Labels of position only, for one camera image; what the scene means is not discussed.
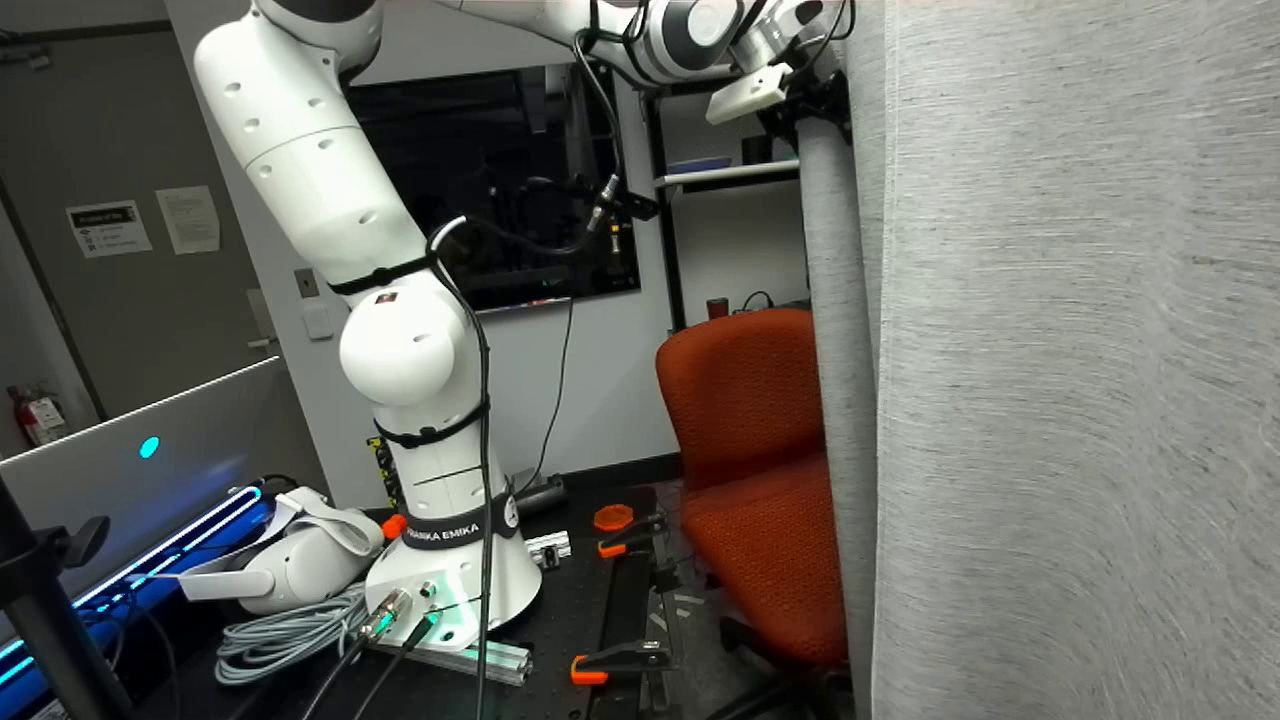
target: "gray curtain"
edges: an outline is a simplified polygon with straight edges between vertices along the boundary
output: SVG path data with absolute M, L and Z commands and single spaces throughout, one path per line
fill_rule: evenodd
M 861 0 L 848 70 L 862 714 L 1275 720 L 1280 3 Z

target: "floor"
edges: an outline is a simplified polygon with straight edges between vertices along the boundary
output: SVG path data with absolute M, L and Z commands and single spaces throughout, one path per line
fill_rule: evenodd
M 657 485 L 661 513 L 674 514 L 678 480 Z M 663 538 L 657 543 L 661 559 L 671 565 L 674 586 L 652 591 L 649 601 L 649 629 L 663 638 L 671 655 L 671 671 L 663 671 L 663 698 L 661 714 L 667 720 L 702 720 L 750 683 L 768 677 L 760 661 L 747 650 L 720 649 L 720 615 L 723 601 L 702 583 L 702 570 L 687 556 L 678 532 L 667 523 Z M 760 720 L 805 720 L 805 706 L 776 706 Z

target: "paper sign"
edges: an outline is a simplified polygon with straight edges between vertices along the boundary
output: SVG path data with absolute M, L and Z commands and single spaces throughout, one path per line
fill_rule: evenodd
M 66 209 L 66 224 L 87 261 L 152 253 L 144 217 L 130 201 Z
M 174 256 L 218 253 L 218 221 L 211 193 L 198 188 L 155 188 L 168 242 Z

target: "green light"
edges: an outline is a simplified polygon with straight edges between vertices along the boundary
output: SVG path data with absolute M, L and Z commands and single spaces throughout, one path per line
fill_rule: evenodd
M 139 458 L 159 457 L 159 435 L 149 435 L 144 442 L 134 442 L 134 457 L 139 457 Z

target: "shelf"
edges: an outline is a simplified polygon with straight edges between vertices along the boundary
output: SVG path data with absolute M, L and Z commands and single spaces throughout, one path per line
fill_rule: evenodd
M 772 159 L 772 162 L 726 162 L 726 167 L 699 167 L 699 170 L 667 170 L 657 188 L 734 188 L 734 185 L 772 185 L 791 178 L 799 159 Z

